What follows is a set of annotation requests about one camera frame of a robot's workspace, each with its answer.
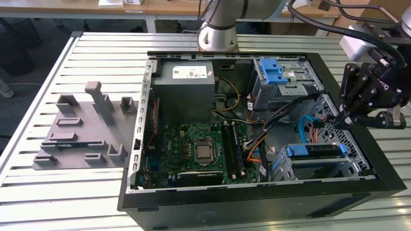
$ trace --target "green motherboard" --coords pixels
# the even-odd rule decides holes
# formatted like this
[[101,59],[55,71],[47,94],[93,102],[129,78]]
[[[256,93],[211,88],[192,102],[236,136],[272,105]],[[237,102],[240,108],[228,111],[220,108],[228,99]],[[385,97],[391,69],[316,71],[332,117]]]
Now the green motherboard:
[[[241,147],[247,141],[245,126],[239,123],[235,128]],[[223,184],[256,182],[252,164],[244,163],[240,177],[232,177],[228,173],[220,124],[165,125],[161,134],[161,155],[148,158],[148,166],[155,169],[151,168],[153,170],[144,174],[149,179],[149,188],[171,188],[171,173],[204,170],[223,172]],[[211,157],[207,147],[213,153],[212,159],[201,159],[203,156]]]

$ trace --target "blue drive bay latch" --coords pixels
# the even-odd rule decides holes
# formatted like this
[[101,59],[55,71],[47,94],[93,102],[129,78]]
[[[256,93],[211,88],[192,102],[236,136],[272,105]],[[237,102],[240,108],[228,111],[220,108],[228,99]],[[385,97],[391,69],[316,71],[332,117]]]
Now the blue drive bay latch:
[[277,64],[276,59],[260,59],[259,63],[267,84],[288,83],[288,79],[283,76],[281,66]]

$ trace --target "ram slot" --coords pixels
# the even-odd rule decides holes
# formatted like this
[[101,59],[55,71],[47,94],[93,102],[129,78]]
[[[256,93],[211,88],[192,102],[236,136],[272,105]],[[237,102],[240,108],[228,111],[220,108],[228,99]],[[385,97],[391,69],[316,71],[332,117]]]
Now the ram slot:
[[236,140],[233,127],[231,124],[221,124],[221,136],[223,136],[223,146],[224,146],[224,156],[225,156],[225,165],[227,165],[227,173],[232,179],[237,178],[240,175],[240,166],[239,159],[236,155]]
[[235,155],[237,158],[236,161],[236,173],[240,174],[240,176],[244,176],[244,162],[243,162],[243,149],[240,146],[240,138],[239,138],[239,134],[237,134],[237,129],[236,129],[236,124],[232,122],[232,134],[233,134],[233,144],[235,144]]

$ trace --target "motherboard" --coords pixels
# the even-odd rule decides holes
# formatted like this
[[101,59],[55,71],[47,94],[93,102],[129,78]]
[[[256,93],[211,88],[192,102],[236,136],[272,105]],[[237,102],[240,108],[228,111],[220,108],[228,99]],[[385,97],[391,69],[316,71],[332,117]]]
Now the motherboard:
[[147,160],[148,188],[256,182],[243,160],[244,124],[165,125],[161,133],[161,154]]

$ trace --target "slotted aluminum surface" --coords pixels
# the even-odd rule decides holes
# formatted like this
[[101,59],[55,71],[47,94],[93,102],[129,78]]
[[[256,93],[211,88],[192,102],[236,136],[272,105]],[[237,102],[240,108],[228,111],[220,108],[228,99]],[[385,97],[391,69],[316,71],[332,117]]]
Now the slotted aluminum surface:
[[[120,33],[84,33],[69,39],[0,157],[0,230],[140,230],[127,214],[116,210],[121,168],[35,171],[32,160],[57,112],[53,103],[60,93],[73,93],[77,100],[91,101],[83,93],[84,84],[100,81],[101,91],[112,101],[121,96],[139,99],[145,52],[196,51],[195,41],[191,35]],[[337,38],[240,35],[239,46],[240,51],[316,52],[336,80],[341,80],[348,59]],[[371,133],[408,190],[367,202],[333,218],[197,230],[410,230],[411,128],[373,129]]]

